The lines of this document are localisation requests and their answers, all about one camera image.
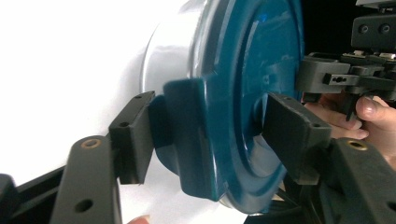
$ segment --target blue plastic object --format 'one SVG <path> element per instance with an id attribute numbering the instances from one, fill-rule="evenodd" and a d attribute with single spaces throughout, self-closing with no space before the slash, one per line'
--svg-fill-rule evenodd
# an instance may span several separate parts
<path id="1" fill-rule="evenodd" d="M 297 98 L 300 1 L 234 0 L 219 13 L 202 75 L 167 83 L 150 105 L 154 144 L 187 194 L 265 212 L 286 170 L 260 133 L 268 92 Z"/>

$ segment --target white background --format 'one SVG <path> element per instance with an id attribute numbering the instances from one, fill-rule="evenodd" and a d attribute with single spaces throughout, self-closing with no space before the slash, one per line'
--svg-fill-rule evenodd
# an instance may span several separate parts
<path id="1" fill-rule="evenodd" d="M 17 185 L 63 166 L 78 139 L 107 133 L 139 93 L 156 25 L 186 0 L 0 1 L 0 173 Z M 243 223 L 186 196 L 156 158 L 143 186 L 121 187 L 122 216 L 152 223 Z"/>

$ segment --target white surface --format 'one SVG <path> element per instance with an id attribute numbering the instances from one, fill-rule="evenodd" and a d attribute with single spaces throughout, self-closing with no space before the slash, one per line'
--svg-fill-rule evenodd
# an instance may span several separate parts
<path id="1" fill-rule="evenodd" d="M 1 1 L 0 173 L 17 185 L 64 165 L 78 139 L 106 134 L 138 94 L 157 23 L 185 0 Z M 245 215 L 195 199 L 155 158 L 143 186 L 120 189 L 124 223 L 243 223 Z"/>

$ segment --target human hand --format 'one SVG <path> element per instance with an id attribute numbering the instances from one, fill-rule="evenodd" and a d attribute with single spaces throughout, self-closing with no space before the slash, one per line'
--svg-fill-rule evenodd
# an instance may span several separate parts
<path id="1" fill-rule="evenodd" d="M 137 217 L 128 224 L 149 224 L 149 216 Z"/>
<path id="2" fill-rule="evenodd" d="M 396 170 L 396 109 L 380 98 L 361 97 L 356 104 L 359 120 L 346 121 L 346 115 L 337 111 L 344 94 L 323 94 L 317 104 L 305 107 L 332 126 L 332 137 L 364 139 L 373 144 L 385 160 Z"/>

